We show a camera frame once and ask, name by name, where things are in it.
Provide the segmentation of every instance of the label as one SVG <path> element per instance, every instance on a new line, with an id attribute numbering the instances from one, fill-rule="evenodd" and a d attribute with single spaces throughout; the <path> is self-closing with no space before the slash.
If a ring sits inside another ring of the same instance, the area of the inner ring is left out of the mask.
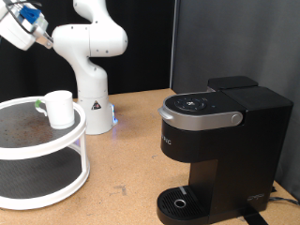
<path id="1" fill-rule="evenodd" d="M 100 106 L 100 104 L 97 101 L 95 101 L 95 103 L 94 103 L 94 105 L 92 107 L 92 110 L 99 110 L 99 109 L 101 109 L 101 106 Z"/>

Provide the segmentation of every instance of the dark background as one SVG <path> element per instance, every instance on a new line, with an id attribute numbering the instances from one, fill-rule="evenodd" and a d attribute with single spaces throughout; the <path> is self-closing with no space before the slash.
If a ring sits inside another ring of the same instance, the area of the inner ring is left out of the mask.
<path id="1" fill-rule="evenodd" d="M 39 2 L 49 22 L 49 35 L 59 25 L 90 23 L 75 12 L 73 0 Z M 124 54 L 91 59 L 108 73 L 109 94 L 169 87 L 174 0 L 109 0 L 107 9 L 128 36 Z M 75 75 L 69 63 L 53 49 L 37 43 L 24 52 L 3 39 L 0 78 L 0 102 L 44 96 L 60 89 L 77 97 Z"/>
<path id="2" fill-rule="evenodd" d="M 248 76 L 293 101 L 276 180 L 300 200 L 300 2 L 177 2 L 172 89 L 206 91 L 210 78 Z"/>

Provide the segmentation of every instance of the blue light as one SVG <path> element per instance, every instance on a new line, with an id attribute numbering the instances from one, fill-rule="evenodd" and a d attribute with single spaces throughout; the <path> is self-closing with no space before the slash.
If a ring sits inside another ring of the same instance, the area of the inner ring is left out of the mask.
<path id="1" fill-rule="evenodd" d="M 116 124 L 118 120 L 114 117 L 114 105 L 112 105 L 112 122 Z"/>

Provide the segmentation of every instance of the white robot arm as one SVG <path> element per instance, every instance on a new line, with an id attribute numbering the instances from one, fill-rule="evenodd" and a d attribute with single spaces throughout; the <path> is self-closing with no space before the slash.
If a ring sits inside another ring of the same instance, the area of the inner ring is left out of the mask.
<path id="1" fill-rule="evenodd" d="M 58 26 L 52 33 L 53 48 L 73 67 L 78 103 L 84 108 L 87 134 L 100 134 L 113 127 L 113 105 L 108 100 L 107 74 L 89 57 L 122 54 L 128 37 L 110 17 L 105 0 L 73 0 L 76 12 L 91 24 Z"/>
<path id="2" fill-rule="evenodd" d="M 28 50 L 35 42 L 50 49 L 53 39 L 48 36 L 44 15 L 25 0 L 0 0 L 0 36 L 21 50 Z"/>

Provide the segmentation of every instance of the black coffee maker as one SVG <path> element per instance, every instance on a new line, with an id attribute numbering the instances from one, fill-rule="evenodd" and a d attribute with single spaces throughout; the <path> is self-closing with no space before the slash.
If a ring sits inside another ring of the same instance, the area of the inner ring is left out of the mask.
<path id="1" fill-rule="evenodd" d="M 293 103 L 247 77 L 211 79 L 208 91 L 167 97 L 161 150 L 191 163 L 187 186 L 165 190 L 157 215 L 200 225 L 264 210 Z"/>

